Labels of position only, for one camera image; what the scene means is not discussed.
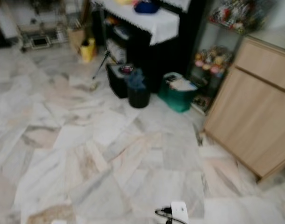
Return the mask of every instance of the wooden cabinet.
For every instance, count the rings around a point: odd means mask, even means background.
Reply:
[[[285,166],[285,91],[234,64],[204,131],[265,178]]]

